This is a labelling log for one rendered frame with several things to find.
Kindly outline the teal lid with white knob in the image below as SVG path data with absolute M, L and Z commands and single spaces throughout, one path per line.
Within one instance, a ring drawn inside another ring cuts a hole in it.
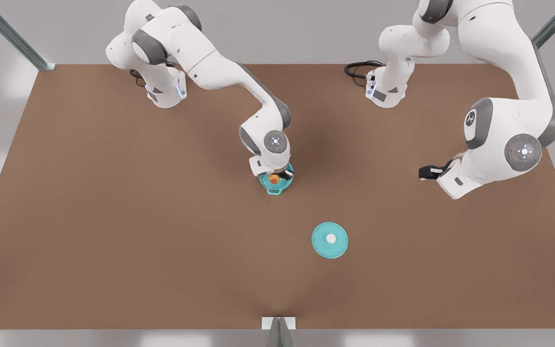
M 335 259 L 345 253 L 349 239 L 344 227 L 335 222 L 323 222 L 313 230 L 311 244 L 320 256 Z

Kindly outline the teal pot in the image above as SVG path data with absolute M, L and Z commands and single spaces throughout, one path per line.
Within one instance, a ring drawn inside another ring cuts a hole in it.
M 273 185 L 269 182 L 268 176 L 269 173 L 263 173 L 262 175 L 259 175 L 258 178 L 269 195 L 280 195 L 280 193 L 288 189 L 293 181 L 293 179 L 289 181 L 282 179 L 277 185 Z

